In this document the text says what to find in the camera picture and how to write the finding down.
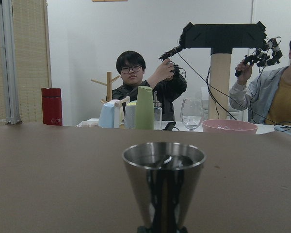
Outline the green cup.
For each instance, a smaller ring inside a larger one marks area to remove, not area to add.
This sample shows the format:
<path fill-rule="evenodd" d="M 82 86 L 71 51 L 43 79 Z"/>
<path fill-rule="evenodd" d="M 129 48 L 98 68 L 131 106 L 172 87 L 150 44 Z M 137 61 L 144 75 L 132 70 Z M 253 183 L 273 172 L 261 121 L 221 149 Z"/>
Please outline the green cup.
<path fill-rule="evenodd" d="M 135 109 L 135 128 L 143 130 L 154 129 L 154 106 L 151 87 L 138 87 Z"/>

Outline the person in black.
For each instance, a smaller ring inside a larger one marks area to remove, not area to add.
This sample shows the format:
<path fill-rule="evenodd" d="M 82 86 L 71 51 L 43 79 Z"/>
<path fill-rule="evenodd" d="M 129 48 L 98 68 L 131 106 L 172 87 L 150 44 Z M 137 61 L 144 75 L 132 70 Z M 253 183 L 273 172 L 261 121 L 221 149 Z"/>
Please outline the person in black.
<path fill-rule="evenodd" d="M 187 82 L 182 75 L 176 74 L 170 59 L 165 59 L 147 80 L 143 80 L 146 63 L 142 55 L 135 51 L 125 51 L 119 55 L 116 69 L 123 84 L 112 91 L 113 100 L 122 100 L 127 96 L 131 101 L 137 100 L 138 87 L 148 86 L 157 92 L 157 99 L 162 104 L 162 120 L 175 120 L 173 101 L 186 91 Z"/>

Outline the person in grey shirt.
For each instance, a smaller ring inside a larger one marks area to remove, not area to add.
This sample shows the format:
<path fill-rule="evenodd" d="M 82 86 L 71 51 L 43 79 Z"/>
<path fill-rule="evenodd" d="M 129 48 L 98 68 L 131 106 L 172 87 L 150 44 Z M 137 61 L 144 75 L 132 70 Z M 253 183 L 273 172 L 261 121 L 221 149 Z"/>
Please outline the person in grey shirt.
<path fill-rule="evenodd" d="M 241 71 L 229 91 L 229 103 L 237 110 L 248 109 L 248 121 L 257 124 L 291 125 L 291 40 L 290 64 L 287 67 L 262 72 L 251 83 L 252 66 L 241 61 Z"/>

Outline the red thermos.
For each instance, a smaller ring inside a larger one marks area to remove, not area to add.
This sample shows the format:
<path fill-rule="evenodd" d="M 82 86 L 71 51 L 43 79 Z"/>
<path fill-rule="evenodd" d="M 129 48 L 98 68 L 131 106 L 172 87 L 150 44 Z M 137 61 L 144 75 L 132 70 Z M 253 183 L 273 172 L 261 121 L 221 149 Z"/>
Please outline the red thermos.
<path fill-rule="evenodd" d="M 43 123 L 47 125 L 63 125 L 62 99 L 60 88 L 42 88 Z"/>

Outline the aluminium frame post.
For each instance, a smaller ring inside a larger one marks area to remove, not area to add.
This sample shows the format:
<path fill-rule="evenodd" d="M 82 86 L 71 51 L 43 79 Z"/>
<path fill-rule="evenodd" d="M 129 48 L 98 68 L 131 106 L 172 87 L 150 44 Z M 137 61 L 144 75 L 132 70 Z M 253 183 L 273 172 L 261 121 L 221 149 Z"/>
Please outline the aluminium frame post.
<path fill-rule="evenodd" d="M 6 124 L 21 124 L 17 89 L 13 6 L 11 0 L 0 0 L 0 55 Z"/>

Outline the pink bowl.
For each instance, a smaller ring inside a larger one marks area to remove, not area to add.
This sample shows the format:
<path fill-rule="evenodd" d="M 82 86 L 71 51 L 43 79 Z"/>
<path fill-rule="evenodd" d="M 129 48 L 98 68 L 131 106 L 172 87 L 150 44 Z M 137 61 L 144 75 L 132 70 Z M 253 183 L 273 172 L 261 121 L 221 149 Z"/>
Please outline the pink bowl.
<path fill-rule="evenodd" d="M 248 133 L 256 134 L 257 125 L 231 119 L 208 119 L 202 122 L 203 132 L 208 133 Z"/>

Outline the wine glass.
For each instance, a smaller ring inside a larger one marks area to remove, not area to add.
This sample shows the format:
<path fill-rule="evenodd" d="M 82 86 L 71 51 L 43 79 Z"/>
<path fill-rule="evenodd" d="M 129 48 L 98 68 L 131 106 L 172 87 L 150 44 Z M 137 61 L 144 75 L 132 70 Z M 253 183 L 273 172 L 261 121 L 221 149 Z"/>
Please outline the wine glass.
<path fill-rule="evenodd" d="M 203 104 L 200 99 L 184 99 L 181 106 L 180 118 L 185 128 L 192 132 L 204 120 Z"/>

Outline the light blue cup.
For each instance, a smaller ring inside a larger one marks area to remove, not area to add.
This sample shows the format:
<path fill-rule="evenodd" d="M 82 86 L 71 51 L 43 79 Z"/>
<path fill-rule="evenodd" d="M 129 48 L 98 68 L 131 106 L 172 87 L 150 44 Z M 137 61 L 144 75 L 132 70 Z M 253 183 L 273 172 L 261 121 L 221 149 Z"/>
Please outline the light blue cup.
<path fill-rule="evenodd" d="M 120 108 L 115 108 L 114 104 L 119 100 L 111 100 L 103 104 L 98 126 L 102 128 L 114 128 L 114 123 L 117 125 L 121 124 L 124 120 L 123 106 L 119 105 Z"/>

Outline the wooden cup rack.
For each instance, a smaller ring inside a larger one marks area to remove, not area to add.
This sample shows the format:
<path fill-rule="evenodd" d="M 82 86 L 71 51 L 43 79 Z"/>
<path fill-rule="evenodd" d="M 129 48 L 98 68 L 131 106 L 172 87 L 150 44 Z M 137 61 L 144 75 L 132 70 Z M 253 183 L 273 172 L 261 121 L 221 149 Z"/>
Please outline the wooden cup rack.
<path fill-rule="evenodd" d="M 120 78 L 120 75 L 115 76 L 114 78 L 112 77 L 112 72 L 111 71 L 107 71 L 106 72 L 106 82 L 103 83 L 101 81 L 95 80 L 95 79 L 91 79 L 90 81 L 94 82 L 94 83 L 98 83 L 101 85 L 106 86 L 106 99 L 101 99 L 100 102 L 105 104 L 109 101 L 112 100 L 112 83 L 115 82 L 116 80 L 118 80 Z"/>

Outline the steel jigger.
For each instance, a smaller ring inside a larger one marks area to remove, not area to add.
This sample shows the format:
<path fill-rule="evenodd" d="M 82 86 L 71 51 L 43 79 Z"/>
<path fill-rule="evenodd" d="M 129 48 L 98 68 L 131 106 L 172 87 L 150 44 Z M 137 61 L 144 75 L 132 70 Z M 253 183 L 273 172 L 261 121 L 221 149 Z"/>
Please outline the steel jigger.
<path fill-rule="evenodd" d="M 143 219 L 137 232 L 186 233 L 205 153 L 178 142 L 148 142 L 127 148 L 122 158 Z"/>

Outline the grey cup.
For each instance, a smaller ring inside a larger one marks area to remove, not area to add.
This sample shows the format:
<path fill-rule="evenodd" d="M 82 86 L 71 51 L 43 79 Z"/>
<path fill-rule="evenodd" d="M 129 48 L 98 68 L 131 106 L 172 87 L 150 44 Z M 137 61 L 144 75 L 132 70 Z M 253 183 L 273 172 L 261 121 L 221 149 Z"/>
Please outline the grey cup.
<path fill-rule="evenodd" d="M 133 129 L 135 127 L 136 102 L 136 100 L 129 102 L 125 107 L 124 125 L 126 129 Z"/>

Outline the black teleoperation rig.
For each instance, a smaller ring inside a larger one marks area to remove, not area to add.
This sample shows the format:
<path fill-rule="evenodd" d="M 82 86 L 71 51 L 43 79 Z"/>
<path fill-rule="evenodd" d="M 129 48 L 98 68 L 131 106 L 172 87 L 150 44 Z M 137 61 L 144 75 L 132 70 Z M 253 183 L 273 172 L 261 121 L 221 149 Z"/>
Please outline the black teleoperation rig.
<path fill-rule="evenodd" d="M 234 48 L 255 51 L 246 56 L 244 63 L 267 67 L 279 64 L 282 52 L 276 38 L 267 38 L 262 22 L 255 24 L 192 24 L 188 23 L 180 36 L 179 45 L 161 55 L 165 60 L 183 49 L 210 48 L 211 55 L 231 54 Z"/>

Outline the glass oil dispenser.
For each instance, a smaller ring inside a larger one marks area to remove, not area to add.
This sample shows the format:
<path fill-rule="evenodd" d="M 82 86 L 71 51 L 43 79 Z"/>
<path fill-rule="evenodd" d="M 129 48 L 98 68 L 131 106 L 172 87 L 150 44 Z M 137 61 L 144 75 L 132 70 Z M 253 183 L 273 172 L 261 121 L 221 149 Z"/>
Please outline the glass oil dispenser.
<path fill-rule="evenodd" d="M 157 91 L 154 92 L 153 105 L 154 105 L 154 120 L 161 121 L 162 120 L 162 104 L 158 100 L 158 92 Z"/>

